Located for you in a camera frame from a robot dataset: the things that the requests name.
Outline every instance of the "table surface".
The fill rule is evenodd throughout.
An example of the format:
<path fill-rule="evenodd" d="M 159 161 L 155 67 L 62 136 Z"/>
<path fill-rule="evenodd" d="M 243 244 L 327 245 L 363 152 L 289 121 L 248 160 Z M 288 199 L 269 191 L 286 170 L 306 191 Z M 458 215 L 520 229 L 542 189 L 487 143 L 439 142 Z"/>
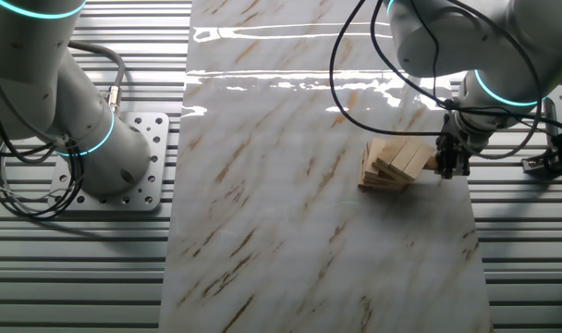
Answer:
<path fill-rule="evenodd" d="M 337 113 L 327 73 L 353 6 L 193 3 L 161 332 L 489 332 L 467 181 L 357 188 L 372 134 Z M 340 98 L 383 129 L 439 130 L 373 52 L 371 12 L 340 49 Z"/>

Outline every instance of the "black cable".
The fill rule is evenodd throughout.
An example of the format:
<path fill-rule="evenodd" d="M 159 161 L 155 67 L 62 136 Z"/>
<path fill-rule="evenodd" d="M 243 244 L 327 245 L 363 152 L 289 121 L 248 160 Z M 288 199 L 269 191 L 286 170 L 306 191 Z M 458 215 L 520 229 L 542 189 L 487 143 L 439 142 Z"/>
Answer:
<path fill-rule="evenodd" d="M 81 190 L 81 186 L 83 183 L 81 175 L 84 170 L 83 158 L 79 156 L 79 150 L 77 148 L 73 148 L 73 146 L 70 145 L 67 148 L 67 151 L 69 152 L 69 163 L 71 165 L 69 185 L 66 192 L 59 198 L 59 200 L 56 201 L 55 204 L 41 212 L 25 212 L 22 208 L 14 203 L 15 198 L 11 197 L 10 194 L 6 193 L 5 191 L 0 191 L 0 204 L 2 204 L 10 213 L 16 216 L 26 217 L 28 219 L 40 222 L 52 220 L 65 212 L 66 209 L 76 199 L 79 191 Z M 2 177 L 3 167 L 4 164 L 2 159 L 0 158 L 0 186 L 2 188 L 8 188 L 8 184 L 4 181 L 4 177 Z M 77 181 L 78 183 L 73 190 L 70 190 L 75 181 Z M 41 217 L 42 215 L 48 213 L 52 214 L 50 216 Z"/>
<path fill-rule="evenodd" d="M 28 156 L 28 155 L 32 155 L 32 154 L 37 154 L 42 152 L 43 150 L 47 150 L 47 149 L 53 149 L 55 147 L 55 145 L 53 143 L 47 143 L 44 146 L 41 146 L 39 148 L 35 148 L 26 152 L 20 152 L 23 156 Z M 14 154 L 12 153 L 2 153 L 0 152 L 0 156 L 1 157 L 14 157 Z"/>
<path fill-rule="evenodd" d="M 456 0 L 447 0 L 448 2 L 454 4 L 454 5 L 458 5 L 460 4 L 459 1 Z M 416 84 L 414 84 L 412 81 L 408 80 L 406 77 L 404 77 L 404 75 L 402 75 L 400 73 L 400 71 L 387 59 L 387 57 L 384 55 L 384 53 L 382 52 L 377 40 L 375 39 L 375 22 L 377 20 L 380 8 L 382 6 L 383 0 L 378 0 L 375 9 L 373 11 L 373 17 L 372 17 L 372 22 L 371 22 L 371 37 L 372 37 L 372 43 L 373 43 L 373 47 L 375 48 L 376 53 L 382 58 L 382 60 L 385 61 L 385 63 L 403 80 L 405 81 L 409 86 L 411 86 L 413 89 L 415 89 L 417 92 L 424 94 L 425 96 L 431 98 L 432 100 L 434 100 L 437 105 L 439 105 L 440 107 L 446 109 L 446 110 L 458 110 L 459 112 L 467 112 L 470 113 L 469 111 L 471 111 L 470 108 L 456 108 L 455 105 L 453 105 L 452 103 L 447 103 L 448 101 L 441 101 L 439 100 L 436 96 L 434 95 L 430 95 L 428 92 L 426 92 L 425 90 L 423 90 L 421 87 L 417 86 Z M 536 90 L 537 90 L 537 94 L 538 94 L 538 100 L 537 100 L 537 110 L 536 110 L 536 115 L 534 118 L 534 122 L 531 126 L 530 131 L 528 132 L 528 134 L 526 135 L 525 139 L 523 140 L 523 142 L 516 148 L 512 149 L 510 152 L 506 153 L 506 154 L 500 154 L 500 155 L 486 155 L 486 154 L 481 154 L 478 152 L 473 151 L 473 149 L 471 149 L 469 146 L 467 146 L 466 144 L 464 144 L 464 142 L 462 144 L 464 144 L 466 149 L 469 149 L 470 152 L 472 154 L 475 154 L 479 157 L 482 158 L 487 158 L 487 159 L 502 159 L 505 157 L 509 157 L 512 156 L 514 154 L 516 154 L 519 150 L 523 149 L 528 142 L 531 140 L 531 137 L 533 136 L 533 134 L 535 133 L 535 131 L 538 129 L 538 122 L 541 121 L 542 119 L 542 99 L 543 99 L 543 92 L 542 92 L 542 85 L 540 84 L 540 80 L 538 78 L 538 73 L 535 70 L 535 67 L 533 66 L 533 63 L 531 62 L 530 58 L 528 57 L 528 55 L 525 53 L 525 51 L 523 50 L 523 48 L 521 48 L 521 46 L 519 45 L 519 43 L 513 38 L 513 36 L 511 36 L 508 32 L 504 31 L 503 29 L 501 29 L 500 27 L 498 27 L 494 22 L 492 22 L 489 18 L 487 18 L 485 15 L 483 15 L 482 13 L 478 12 L 477 10 L 475 10 L 474 8 L 471 8 L 469 6 L 463 5 L 462 6 L 463 9 L 466 9 L 467 11 L 471 12 L 472 14 L 476 15 L 479 19 L 482 19 L 484 22 L 486 22 L 489 26 L 491 26 L 491 28 L 498 32 L 499 34 L 503 35 L 510 43 L 511 45 L 518 51 L 519 55 L 522 57 L 522 59 L 526 62 L 526 65 L 528 66 L 528 69 L 531 73 L 531 75 L 534 78 L 534 83 L 536 85 Z M 507 115 L 506 114 L 501 114 L 501 113 L 493 113 L 492 116 L 497 116 L 497 117 L 501 117 L 501 116 L 508 116 L 508 117 L 515 117 L 516 115 L 509 112 Z M 517 117 L 523 117 L 524 115 L 521 114 L 517 114 Z"/>
<path fill-rule="evenodd" d="M 113 60 L 118 66 L 115 83 L 113 85 L 119 88 L 121 87 L 121 83 L 123 83 L 123 77 L 125 76 L 125 62 L 123 61 L 123 58 L 121 57 L 120 54 L 100 45 L 94 45 L 90 43 L 83 43 L 77 41 L 69 41 L 69 44 L 67 46 L 81 51 L 92 52 L 95 54 L 103 55 Z"/>
<path fill-rule="evenodd" d="M 401 135 L 401 136 L 409 136 L 409 135 L 413 135 L 413 136 L 442 136 L 442 135 L 450 135 L 448 133 L 443 133 L 440 131 L 437 132 L 425 132 L 425 131 L 419 131 L 419 132 L 396 132 L 396 131 L 392 131 L 392 130 L 384 130 L 384 129 L 376 129 L 370 126 L 367 126 L 365 124 L 360 123 L 359 121 L 357 121 L 355 118 L 353 118 L 347 111 L 345 111 L 345 108 L 343 107 L 343 105 L 340 103 L 338 96 L 336 95 L 336 88 L 335 88 L 335 61 L 336 61 L 336 54 L 338 52 L 338 47 L 340 46 L 340 43 L 343 39 L 343 37 L 345 36 L 345 32 L 348 29 L 348 26 L 351 24 L 351 22 L 353 21 L 353 19 L 355 18 L 355 16 L 357 15 L 357 13 L 359 12 L 359 10 L 361 9 L 361 6 L 363 6 L 363 4 L 365 3 L 365 0 L 360 0 L 359 3 L 355 6 L 355 9 L 353 9 L 353 11 L 351 12 L 351 14 L 349 15 L 347 21 L 345 22 L 345 24 L 343 25 L 343 28 L 340 30 L 340 33 L 338 34 L 338 36 L 336 37 L 336 41 L 335 41 L 335 46 L 333 47 L 333 52 L 330 55 L 330 69 L 329 69 L 329 75 L 330 75 L 330 92 L 333 95 L 333 99 L 335 100 L 335 104 L 338 107 L 338 109 L 340 110 L 340 113 L 351 123 L 353 123 L 354 125 L 364 129 L 364 130 L 368 130 L 374 133 L 378 133 L 378 134 L 385 134 L 385 135 Z"/>
<path fill-rule="evenodd" d="M 7 148 L 10 150 L 10 152 L 13 154 L 13 156 L 15 156 L 17 159 L 19 159 L 20 161 L 26 163 L 26 164 L 40 164 L 41 162 L 44 162 L 47 158 L 41 157 L 38 159 L 34 159 L 34 160 L 30 160 L 28 158 L 26 158 L 23 154 L 21 154 L 15 147 L 14 144 L 12 144 L 12 142 L 10 141 L 10 138 L 8 137 L 6 130 L 4 129 L 4 125 L 2 125 L 2 120 L 0 119 L 0 136 L 2 137 L 2 140 L 4 141 L 4 143 L 6 144 Z M 55 148 L 55 145 L 52 143 L 48 143 L 51 144 L 51 146 L 49 146 L 49 150 L 53 151 Z"/>
<path fill-rule="evenodd" d="M 416 13 L 417 18 L 419 18 L 419 21 L 421 22 L 422 26 L 427 27 L 425 21 L 421 17 L 421 13 L 419 12 L 419 9 L 417 9 L 416 5 L 414 4 L 414 1 L 410 0 L 410 4 L 412 5 L 412 9 Z M 433 40 L 435 45 L 435 57 L 433 59 L 433 96 L 437 97 L 436 83 L 437 83 L 437 59 L 439 59 L 439 42 L 437 41 L 437 37 L 435 37 L 435 35 L 429 29 L 426 30 L 429 33 L 429 36 L 431 36 L 431 39 Z"/>
<path fill-rule="evenodd" d="M 439 42 L 437 41 L 437 37 L 435 37 L 434 33 L 431 31 L 431 29 L 429 29 L 429 27 L 427 26 L 427 23 L 425 23 L 424 19 L 421 16 L 421 12 L 419 11 L 419 9 L 417 8 L 417 6 L 415 5 L 413 0 L 410 0 L 410 4 L 412 5 L 412 9 L 414 10 L 417 18 L 419 19 L 419 21 L 421 22 L 421 25 L 425 28 L 425 30 L 427 31 L 427 33 L 429 34 L 429 36 L 431 37 L 431 39 L 434 42 L 435 45 L 435 57 L 434 57 L 434 61 L 433 61 L 433 95 L 436 97 L 436 82 L 437 82 L 437 61 L 439 59 L 439 51 L 440 51 L 440 47 L 439 47 Z M 494 107 L 481 107 L 480 109 L 492 109 Z M 521 120 L 520 117 L 516 117 L 515 115 L 513 115 L 513 113 L 509 110 L 507 110 L 504 107 L 500 107 L 497 106 L 496 108 L 501 109 L 503 111 L 505 111 L 506 113 L 508 113 L 509 115 L 511 115 L 513 118 L 515 118 L 518 122 L 520 122 L 521 124 L 527 126 L 527 127 L 531 127 L 530 124 L 526 123 L 525 121 Z M 458 111 L 462 112 L 462 113 L 468 113 L 468 114 L 473 114 L 473 115 L 480 115 L 480 112 L 473 112 L 474 110 L 478 110 L 479 108 L 459 108 Z M 542 129 L 538 129 L 539 131 L 552 136 L 552 134 L 542 130 Z"/>

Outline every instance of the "cable connector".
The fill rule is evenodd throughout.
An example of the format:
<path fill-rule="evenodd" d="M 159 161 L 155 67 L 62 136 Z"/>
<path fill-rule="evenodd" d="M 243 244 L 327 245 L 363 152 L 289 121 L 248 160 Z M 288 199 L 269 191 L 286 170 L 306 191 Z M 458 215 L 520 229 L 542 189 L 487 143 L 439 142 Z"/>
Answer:
<path fill-rule="evenodd" d="M 111 106 L 111 110 L 118 116 L 121 111 L 121 89 L 117 86 L 111 86 L 108 95 L 108 104 Z"/>

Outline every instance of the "perforated metal plate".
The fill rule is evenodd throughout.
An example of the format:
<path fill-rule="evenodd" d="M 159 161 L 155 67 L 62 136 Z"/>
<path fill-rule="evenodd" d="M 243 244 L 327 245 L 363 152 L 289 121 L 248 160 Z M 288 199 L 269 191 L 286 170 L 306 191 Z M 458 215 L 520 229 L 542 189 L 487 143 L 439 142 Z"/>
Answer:
<path fill-rule="evenodd" d="M 166 158 L 166 142 L 170 120 L 163 113 L 127 112 L 121 114 L 121 119 L 139 130 L 150 144 L 152 160 L 141 181 L 131 190 L 115 196 L 95 197 L 85 191 L 79 193 L 78 198 L 67 208 L 69 212 L 149 212 L 160 205 L 162 180 Z M 62 158 L 57 158 L 55 172 L 51 183 L 51 192 L 64 189 L 69 175 L 69 166 Z M 55 203 L 57 195 L 64 191 L 57 191 L 49 198 L 49 206 Z"/>

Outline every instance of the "stack of wooden blocks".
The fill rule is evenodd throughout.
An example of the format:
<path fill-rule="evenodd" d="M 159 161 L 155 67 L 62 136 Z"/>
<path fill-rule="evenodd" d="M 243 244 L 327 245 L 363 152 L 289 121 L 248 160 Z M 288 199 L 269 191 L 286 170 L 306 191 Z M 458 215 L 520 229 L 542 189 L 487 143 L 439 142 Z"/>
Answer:
<path fill-rule="evenodd" d="M 359 186 L 384 191 L 404 191 L 430 160 L 434 162 L 434 150 L 415 137 L 401 136 L 389 142 L 374 138 L 367 142 L 363 152 Z"/>

